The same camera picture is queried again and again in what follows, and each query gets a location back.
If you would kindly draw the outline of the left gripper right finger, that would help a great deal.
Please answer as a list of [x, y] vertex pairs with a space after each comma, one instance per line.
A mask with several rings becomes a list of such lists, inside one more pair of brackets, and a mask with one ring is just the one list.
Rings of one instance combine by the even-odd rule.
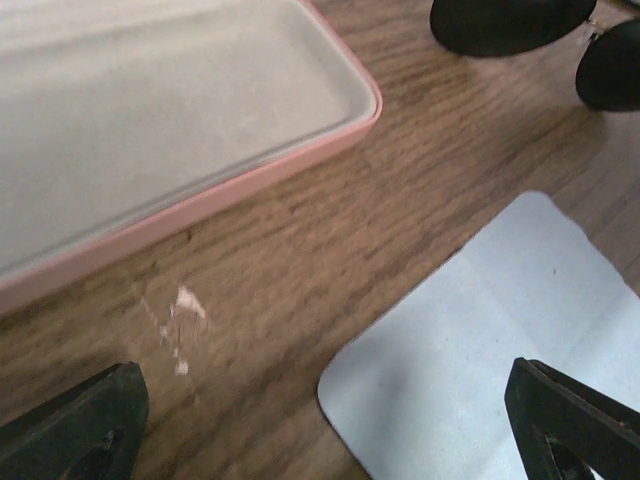
[[639, 477], [639, 413], [538, 361], [514, 360], [504, 394], [529, 479]]

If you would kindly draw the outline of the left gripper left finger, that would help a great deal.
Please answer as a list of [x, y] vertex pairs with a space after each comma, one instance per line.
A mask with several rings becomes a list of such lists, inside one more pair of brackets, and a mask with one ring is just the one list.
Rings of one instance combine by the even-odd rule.
[[117, 363], [1, 427], [3, 479], [129, 479], [149, 414], [138, 364]]

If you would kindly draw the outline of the light blue cleaning cloth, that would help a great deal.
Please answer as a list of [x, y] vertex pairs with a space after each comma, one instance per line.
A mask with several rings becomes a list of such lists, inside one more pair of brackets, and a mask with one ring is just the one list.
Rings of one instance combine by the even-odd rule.
[[537, 191], [346, 345], [317, 394], [374, 479], [521, 479], [504, 405], [518, 357], [639, 405], [638, 296]]

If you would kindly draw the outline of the pink glasses case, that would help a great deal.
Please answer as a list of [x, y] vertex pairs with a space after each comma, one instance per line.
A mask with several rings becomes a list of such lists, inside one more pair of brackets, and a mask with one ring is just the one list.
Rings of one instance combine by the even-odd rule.
[[381, 93], [306, 1], [1, 5], [1, 309], [358, 143]]

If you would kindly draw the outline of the black sunglasses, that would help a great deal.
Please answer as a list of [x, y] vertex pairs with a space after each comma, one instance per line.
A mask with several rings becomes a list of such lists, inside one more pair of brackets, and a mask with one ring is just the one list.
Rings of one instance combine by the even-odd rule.
[[575, 74], [587, 106], [606, 112], [639, 109], [639, 19], [602, 28], [590, 0], [435, 1], [430, 28], [446, 50], [474, 58], [510, 57], [554, 43], [577, 28], [594, 29]]

